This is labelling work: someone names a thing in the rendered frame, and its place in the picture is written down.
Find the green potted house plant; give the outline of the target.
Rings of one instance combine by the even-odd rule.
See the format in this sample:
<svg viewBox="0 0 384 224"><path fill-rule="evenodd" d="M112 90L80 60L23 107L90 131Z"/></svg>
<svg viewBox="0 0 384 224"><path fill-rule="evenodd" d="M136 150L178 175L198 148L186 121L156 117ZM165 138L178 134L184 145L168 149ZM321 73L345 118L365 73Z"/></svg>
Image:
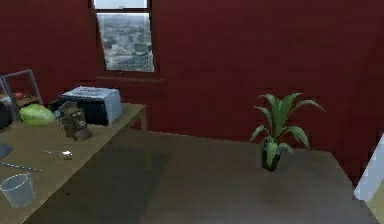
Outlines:
<svg viewBox="0 0 384 224"><path fill-rule="evenodd" d="M311 146L305 131L295 125L287 126L286 122L289 117L300 107L304 105L312 105L322 111L325 109L312 99L301 100L294 103L300 93L292 93L285 96L283 99L274 96L273 94L262 94L260 98L265 98L270 108L267 109L261 106L255 106L255 109L264 113L267 118L269 127L259 125L253 131L249 142L255 140L260 133L265 132L266 136L261 140L262 168L274 172L279 164L280 158L284 151L293 152L293 148L282 138L290 133L297 142L301 142L306 149L310 150Z"/></svg>

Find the silver microwave oven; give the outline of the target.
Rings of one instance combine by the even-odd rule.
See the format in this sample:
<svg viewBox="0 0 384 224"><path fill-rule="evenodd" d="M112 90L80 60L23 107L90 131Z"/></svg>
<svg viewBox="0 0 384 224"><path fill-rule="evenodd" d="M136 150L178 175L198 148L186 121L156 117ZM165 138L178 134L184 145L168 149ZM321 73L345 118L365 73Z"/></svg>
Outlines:
<svg viewBox="0 0 384 224"><path fill-rule="evenodd" d="M48 108L57 111L66 101L74 101L84 111L88 124L109 126L122 114L120 91L112 88L79 86L62 93L48 104Z"/></svg>

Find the dark stone statue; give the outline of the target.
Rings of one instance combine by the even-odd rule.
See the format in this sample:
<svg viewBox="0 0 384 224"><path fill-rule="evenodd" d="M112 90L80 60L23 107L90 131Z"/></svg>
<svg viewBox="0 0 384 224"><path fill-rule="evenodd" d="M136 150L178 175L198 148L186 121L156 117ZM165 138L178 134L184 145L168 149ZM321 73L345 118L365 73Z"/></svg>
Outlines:
<svg viewBox="0 0 384 224"><path fill-rule="evenodd" d="M59 107L60 123L66 137L74 141L84 141L91 137L87 128L84 111L75 101L66 101Z"/></svg>

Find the silver spoon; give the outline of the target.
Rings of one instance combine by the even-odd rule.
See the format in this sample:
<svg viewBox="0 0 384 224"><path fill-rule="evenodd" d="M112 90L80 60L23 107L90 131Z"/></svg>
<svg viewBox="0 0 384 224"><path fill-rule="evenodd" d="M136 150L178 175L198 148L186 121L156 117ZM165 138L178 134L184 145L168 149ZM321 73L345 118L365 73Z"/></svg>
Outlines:
<svg viewBox="0 0 384 224"><path fill-rule="evenodd" d="M62 159L64 160L71 160L72 159L72 152L71 151L49 151L49 150L44 150L44 153L47 154L57 154L59 155Z"/></svg>

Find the brown wooden table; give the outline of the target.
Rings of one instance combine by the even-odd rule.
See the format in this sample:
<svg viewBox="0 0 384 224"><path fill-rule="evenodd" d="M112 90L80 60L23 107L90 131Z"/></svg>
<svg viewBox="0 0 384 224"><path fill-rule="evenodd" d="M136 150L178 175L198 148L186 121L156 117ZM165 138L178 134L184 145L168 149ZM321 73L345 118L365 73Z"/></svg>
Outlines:
<svg viewBox="0 0 384 224"><path fill-rule="evenodd" d="M13 208L0 193L0 224L22 224L49 197L59 190L78 170L104 148L113 137L125 128L141 123L146 129L146 107L142 104L125 103L122 115L110 126L91 125L92 136L84 141L67 138L59 122L46 127L35 127L15 122L7 130L0 132L0 143L13 147L13 151L3 160L10 164L42 169L31 174L36 198L28 205ZM71 151L71 160L64 160L49 151ZM0 182L21 174L21 169L0 165Z"/></svg>

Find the green lettuce head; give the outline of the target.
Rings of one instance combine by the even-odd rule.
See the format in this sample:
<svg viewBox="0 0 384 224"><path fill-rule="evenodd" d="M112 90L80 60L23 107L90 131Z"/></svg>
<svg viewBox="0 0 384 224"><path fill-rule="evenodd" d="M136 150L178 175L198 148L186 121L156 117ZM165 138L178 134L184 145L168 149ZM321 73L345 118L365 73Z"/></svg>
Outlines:
<svg viewBox="0 0 384 224"><path fill-rule="evenodd" d="M32 126L47 126L55 121L55 115L40 104L30 104L19 111L22 121Z"/></svg>

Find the grey metal shelf rack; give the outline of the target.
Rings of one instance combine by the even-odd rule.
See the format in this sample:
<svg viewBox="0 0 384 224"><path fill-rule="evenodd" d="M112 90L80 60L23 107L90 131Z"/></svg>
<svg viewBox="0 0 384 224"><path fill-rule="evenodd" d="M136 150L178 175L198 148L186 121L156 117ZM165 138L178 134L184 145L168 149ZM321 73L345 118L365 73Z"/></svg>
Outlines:
<svg viewBox="0 0 384 224"><path fill-rule="evenodd" d="M26 76L28 78L28 82L23 83L20 87L12 88L10 80L20 76ZM5 91L5 95L10 98L10 108L15 121L21 120L19 114L21 108L33 103L43 103L34 73L31 69L0 75L0 84ZM24 98L16 100L14 94L17 92L23 93Z"/></svg>

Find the silver butter knife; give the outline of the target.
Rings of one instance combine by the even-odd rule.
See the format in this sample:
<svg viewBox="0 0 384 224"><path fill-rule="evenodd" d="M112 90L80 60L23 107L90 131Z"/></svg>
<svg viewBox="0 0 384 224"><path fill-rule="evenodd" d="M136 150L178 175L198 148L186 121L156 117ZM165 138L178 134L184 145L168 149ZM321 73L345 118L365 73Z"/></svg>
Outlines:
<svg viewBox="0 0 384 224"><path fill-rule="evenodd" d="M22 165L15 165L15 164L10 164L10 163L5 163L5 162L0 162L0 165L5 166L5 167L15 168L15 169L28 170L28 171L32 171L32 172L43 172L42 169L25 167Z"/></svg>

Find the black round pot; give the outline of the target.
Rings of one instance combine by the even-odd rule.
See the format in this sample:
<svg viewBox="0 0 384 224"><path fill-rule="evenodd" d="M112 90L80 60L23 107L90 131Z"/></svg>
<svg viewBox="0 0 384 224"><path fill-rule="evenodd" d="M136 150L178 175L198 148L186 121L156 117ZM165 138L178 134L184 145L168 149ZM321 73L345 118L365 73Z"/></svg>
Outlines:
<svg viewBox="0 0 384 224"><path fill-rule="evenodd" d="M0 130L9 127L13 122L13 115L11 108L0 102Z"/></svg>

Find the clear glass cup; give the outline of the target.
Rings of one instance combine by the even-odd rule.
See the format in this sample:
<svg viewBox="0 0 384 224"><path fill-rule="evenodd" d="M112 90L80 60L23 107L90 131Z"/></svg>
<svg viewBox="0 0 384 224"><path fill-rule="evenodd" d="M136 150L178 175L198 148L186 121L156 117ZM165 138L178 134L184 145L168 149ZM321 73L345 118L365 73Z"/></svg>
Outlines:
<svg viewBox="0 0 384 224"><path fill-rule="evenodd" d="M0 191L13 208L24 207L36 198L30 173L7 178L0 184Z"/></svg>

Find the dark blue flat plate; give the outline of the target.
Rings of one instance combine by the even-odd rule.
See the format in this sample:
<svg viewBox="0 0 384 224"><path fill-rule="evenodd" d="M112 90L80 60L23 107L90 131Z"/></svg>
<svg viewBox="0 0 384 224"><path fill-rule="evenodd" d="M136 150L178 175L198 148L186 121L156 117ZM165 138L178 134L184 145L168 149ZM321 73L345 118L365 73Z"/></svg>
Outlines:
<svg viewBox="0 0 384 224"><path fill-rule="evenodd" d="M7 144L0 144L0 160L5 158L13 151L13 148Z"/></svg>

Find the window with dark red frame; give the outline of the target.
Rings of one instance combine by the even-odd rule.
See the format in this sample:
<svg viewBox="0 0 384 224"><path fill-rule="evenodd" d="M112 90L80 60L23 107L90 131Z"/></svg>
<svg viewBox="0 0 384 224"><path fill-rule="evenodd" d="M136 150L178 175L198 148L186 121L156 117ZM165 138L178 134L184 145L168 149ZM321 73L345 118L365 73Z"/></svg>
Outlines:
<svg viewBox="0 0 384 224"><path fill-rule="evenodd" d="M161 82L153 0L88 0L96 22L101 79Z"/></svg>

